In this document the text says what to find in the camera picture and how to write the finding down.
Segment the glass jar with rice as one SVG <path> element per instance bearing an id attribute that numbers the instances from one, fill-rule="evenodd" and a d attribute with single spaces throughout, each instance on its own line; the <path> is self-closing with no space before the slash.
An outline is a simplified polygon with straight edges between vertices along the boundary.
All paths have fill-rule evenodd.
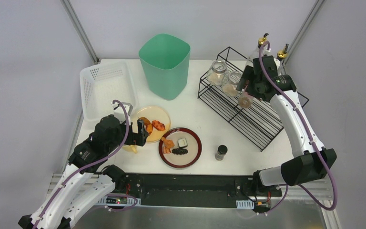
<path id="1" fill-rule="evenodd" d="M 232 71 L 228 73 L 222 82 L 222 92 L 229 97 L 236 97 L 239 91 L 236 89 L 242 77 L 242 73 Z"/>

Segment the pink lid spice shaker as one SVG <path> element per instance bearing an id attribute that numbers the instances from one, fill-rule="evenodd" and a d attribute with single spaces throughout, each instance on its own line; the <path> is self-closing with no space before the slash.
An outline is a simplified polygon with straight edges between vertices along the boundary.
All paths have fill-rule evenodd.
<path id="1" fill-rule="evenodd" d="M 237 100 L 237 104 L 241 108 L 247 109 L 252 105 L 253 100 L 254 100 L 254 97 L 249 95 L 245 90 L 243 90 L 242 93 L 240 94 L 238 100 Z"/>

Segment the cream plate with leaf pattern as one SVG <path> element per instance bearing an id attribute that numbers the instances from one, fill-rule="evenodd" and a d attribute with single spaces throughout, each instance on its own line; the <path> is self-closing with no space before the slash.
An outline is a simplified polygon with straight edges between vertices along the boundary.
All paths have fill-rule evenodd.
<path id="1" fill-rule="evenodd" d="M 140 117 L 145 117 L 150 122 L 152 122 L 154 120 L 157 120 L 160 123 L 164 124 L 164 126 L 165 126 L 165 130 L 162 130 L 162 131 L 157 130 L 154 127 L 153 132 L 148 136 L 148 138 L 146 140 L 147 144 L 155 143 L 155 142 L 160 141 L 161 137 L 167 131 L 170 130 L 170 125 L 171 125 L 170 117 L 169 117 L 168 113 L 163 108 L 161 108 L 159 106 L 150 105 L 150 106 L 143 107 L 131 116 L 131 121 L 133 121 L 132 129 L 133 129 L 134 132 L 138 132 L 136 121 Z"/>

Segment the gold spout oil bottle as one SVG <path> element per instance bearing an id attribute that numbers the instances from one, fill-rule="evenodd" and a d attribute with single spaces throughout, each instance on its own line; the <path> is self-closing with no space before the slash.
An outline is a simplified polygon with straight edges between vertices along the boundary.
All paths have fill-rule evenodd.
<path id="1" fill-rule="evenodd" d="M 259 51 L 261 46 L 267 41 L 267 36 L 269 35 L 269 33 L 265 33 L 263 35 L 263 37 L 259 38 L 258 42 L 257 42 L 257 47 L 251 51 L 250 55 L 247 58 L 246 61 L 246 66 L 254 66 L 254 59 L 259 57 Z"/>

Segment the black wire rack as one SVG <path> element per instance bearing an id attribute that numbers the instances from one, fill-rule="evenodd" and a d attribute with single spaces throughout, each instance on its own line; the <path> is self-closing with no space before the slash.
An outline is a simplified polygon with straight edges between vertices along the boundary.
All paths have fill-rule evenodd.
<path id="1" fill-rule="evenodd" d="M 232 47 L 227 47 L 218 53 L 216 60 L 226 62 L 226 76 L 232 71 L 242 73 L 247 57 Z M 237 100 L 242 92 L 239 92 L 236 97 L 225 95 L 222 92 L 222 83 L 215 86 L 207 81 L 208 70 L 200 78 L 198 99 L 206 103 L 257 148 L 261 151 L 265 150 L 283 130 L 282 122 L 276 111 L 268 102 L 260 101 L 257 98 L 253 100 L 249 108 L 241 108 L 237 104 Z"/>

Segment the glass jar with grains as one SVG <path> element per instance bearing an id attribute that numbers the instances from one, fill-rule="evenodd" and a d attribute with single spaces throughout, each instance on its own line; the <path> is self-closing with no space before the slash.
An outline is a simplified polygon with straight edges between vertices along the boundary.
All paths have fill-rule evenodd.
<path id="1" fill-rule="evenodd" d="M 225 61 L 213 61 L 209 68 L 206 79 L 207 81 L 215 86 L 221 85 L 225 73 L 227 71 L 227 64 Z"/>

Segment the red rimmed plate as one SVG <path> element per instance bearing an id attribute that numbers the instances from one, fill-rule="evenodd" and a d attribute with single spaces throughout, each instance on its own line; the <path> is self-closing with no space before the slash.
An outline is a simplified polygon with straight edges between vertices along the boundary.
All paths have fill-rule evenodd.
<path id="1" fill-rule="evenodd" d="M 188 141 L 188 146 L 186 147 L 186 149 L 188 150 L 188 154 L 175 155 L 173 153 L 170 154 L 162 153 L 162 147 L 165 145 L 163 141 L 160 139 L 158 146 L 159 155 L 162 161 L 166 165 L 176 169 L 183 169 L 192 166 L 200 158 L 203 146 L 199 136 L 194 131 L 188 128 L 178 127 L 167 131 L 162 137 L 165 137 L 166 139 L 169 140 L 173 140 L 175 144 L 174 148 L 179 148 L 178 147 L 179 138 L 186 138 Z"/>

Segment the black lid pepper shaker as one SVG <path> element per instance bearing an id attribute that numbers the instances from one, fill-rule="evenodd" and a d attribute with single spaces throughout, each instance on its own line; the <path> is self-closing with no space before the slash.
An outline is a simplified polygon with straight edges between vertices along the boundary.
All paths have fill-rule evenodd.
<path id="1" fill-rule="evenodd" d="M 225 145 L 219 145 L 217 148 L 217 152 L 215 154 L 215 159 L 218 161 L 223 160 L 224 156 L 227 154 L 228 148 Z"/>

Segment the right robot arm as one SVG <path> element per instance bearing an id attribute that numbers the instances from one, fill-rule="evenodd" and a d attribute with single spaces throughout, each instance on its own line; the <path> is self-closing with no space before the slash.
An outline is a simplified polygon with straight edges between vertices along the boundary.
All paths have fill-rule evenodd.
<path id="1" fill-rule="evenodd" d="M 292 149 L 293 159 L 254 173 L 259 184 L 295 186 L 325 178 L 337 155 L 333 149 L 326 148 L 313 131 L 300 104 L 295 83 L 289 75 L 278 74 L 277 60 L 271 55 L 248 60 L 238 88 L 271 105 Z"/>

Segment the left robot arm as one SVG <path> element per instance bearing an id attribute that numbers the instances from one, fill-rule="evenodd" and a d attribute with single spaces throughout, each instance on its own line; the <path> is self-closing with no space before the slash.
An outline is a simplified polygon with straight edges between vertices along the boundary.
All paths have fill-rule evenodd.
<path id="1" fill-rule="evenodd" d="M 143 146 L 148 132 L 146 122 L 120 121 L 114 115 L 103 117 L 89 137 L 78 144 L 54 190 L 41 207 L 18 222 L 23 229 L 70 229 L 99 199 L 112 192 L 125 175 L 117 166 L 109 166 L 95 184 L 77 196 L 80 188 L 107 159 L 124 145 Z"/>

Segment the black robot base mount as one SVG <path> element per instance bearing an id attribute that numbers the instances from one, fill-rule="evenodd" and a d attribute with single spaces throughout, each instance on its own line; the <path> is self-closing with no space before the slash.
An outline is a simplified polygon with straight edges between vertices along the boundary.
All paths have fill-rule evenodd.
<path id="1" fill-rule="evenodd" d="M 281 197 L 278 186 L 261 187 L 252 176 L 133 174 L 122 177 L 114 193 L 140 199 L 141 206 L 236 208 L 239 201 Z"/>

